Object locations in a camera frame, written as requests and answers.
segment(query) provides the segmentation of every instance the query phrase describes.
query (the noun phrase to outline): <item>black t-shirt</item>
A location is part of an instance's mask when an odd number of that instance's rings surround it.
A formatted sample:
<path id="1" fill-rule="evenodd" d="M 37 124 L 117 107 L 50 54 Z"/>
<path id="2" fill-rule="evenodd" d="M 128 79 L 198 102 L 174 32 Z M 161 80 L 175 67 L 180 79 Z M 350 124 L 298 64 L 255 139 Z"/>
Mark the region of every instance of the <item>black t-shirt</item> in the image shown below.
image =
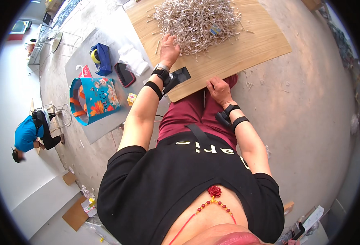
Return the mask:
<path id="1" fill-rule="evenodd" d="M 97 211 L 122 245 L 161 244 L 180 214 L 212 185 L 237 194 L 249 230 L 262 241 L 279 238 L 285 218 L 278 184 L 267 174 L 252 174 L 224 140 L 207 136 L 211 145 L 204 148 L 192 132 L 182 132 L 148 152 L 128 146 L 109 159 Z"/>

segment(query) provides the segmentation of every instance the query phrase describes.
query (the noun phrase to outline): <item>yellow tape roll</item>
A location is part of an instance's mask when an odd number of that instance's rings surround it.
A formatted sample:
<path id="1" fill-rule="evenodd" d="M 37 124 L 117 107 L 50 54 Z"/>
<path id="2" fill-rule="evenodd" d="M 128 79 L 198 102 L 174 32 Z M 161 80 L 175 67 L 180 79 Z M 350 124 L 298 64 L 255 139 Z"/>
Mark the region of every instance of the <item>yellow tape roll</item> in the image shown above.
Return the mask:
<path id="1" fill-rule="evenodd" d="M 94 56 L 96 54 L 96 52 L 97 52 L 97 49 L 95 49 L 95 50 L 93 50 L 93 52 L 91 52 L 91 59 L 93 60 L 94 63 L 100 64 L 101 62 L 98 59 L 96 59 L 96 57 Z"/>

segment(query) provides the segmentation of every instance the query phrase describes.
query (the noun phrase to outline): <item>hand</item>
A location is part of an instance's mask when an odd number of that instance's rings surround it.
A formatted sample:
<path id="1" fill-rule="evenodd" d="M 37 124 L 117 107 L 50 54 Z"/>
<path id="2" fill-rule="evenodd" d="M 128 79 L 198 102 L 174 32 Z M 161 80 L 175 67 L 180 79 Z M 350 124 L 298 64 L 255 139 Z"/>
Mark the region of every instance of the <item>hand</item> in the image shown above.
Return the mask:
<path id="1" fill-rule="evenodd" d="M 207 80 L 207 89 L 210 91 L 211 97 L 214 98 L 223 109 L 226 109 L 230 104 L 237 105 L 230 94 L 229 84 L 219 77 L 214 76 Z"/>
<path id="2" fill-rule="evenodd" d="M 166 34 L 162 39 L 160 64 L 163 64 L 169 68 L 172 67 L 172 65 L 176 62 L 177 58 L 180 55 L 180 46 L 178 44 L 174 46 L 173 44 L 173 41 L 176 38 L 176 36 Z"/>

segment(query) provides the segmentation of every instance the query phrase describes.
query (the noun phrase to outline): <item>black pants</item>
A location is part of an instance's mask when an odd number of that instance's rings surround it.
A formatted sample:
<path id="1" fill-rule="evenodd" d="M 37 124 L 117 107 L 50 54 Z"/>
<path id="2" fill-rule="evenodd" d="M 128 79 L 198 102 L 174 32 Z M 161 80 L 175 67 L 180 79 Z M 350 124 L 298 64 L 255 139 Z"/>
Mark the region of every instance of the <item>black pants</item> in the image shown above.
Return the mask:
<path id="1" fill-rule="evenodd" d="M 55 138 L 52 138 L 50 127 L 47 123 L 47 120 L 45 119 L 45 114 L 42 111 L 36 112 L 37 119 L 39 119 L 42 122 L 42 126 L 44 128 L 44 136 L 42 136 L 40 139 L 44 143 L 45 149 L 49 150 L 53 148 L 55 145 L 59 144 L 60 142 L 60 136 L 56 136 Z M 52 120 L 55 117 L 55 113 L 49 113 L 50 120 Z"/>

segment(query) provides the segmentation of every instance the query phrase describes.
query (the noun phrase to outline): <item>lips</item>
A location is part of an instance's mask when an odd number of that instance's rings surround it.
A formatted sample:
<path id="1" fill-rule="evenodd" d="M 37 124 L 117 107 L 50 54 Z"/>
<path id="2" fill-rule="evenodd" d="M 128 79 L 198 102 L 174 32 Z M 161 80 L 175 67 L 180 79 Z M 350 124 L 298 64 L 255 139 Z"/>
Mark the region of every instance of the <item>lips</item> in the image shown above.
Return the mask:
<path id="1" fill-rule="evenodd" d="M 249 232 L 234 232 L 223 236 L 214 245 L 250 245 L 260 244 L 259 239 Z"/>

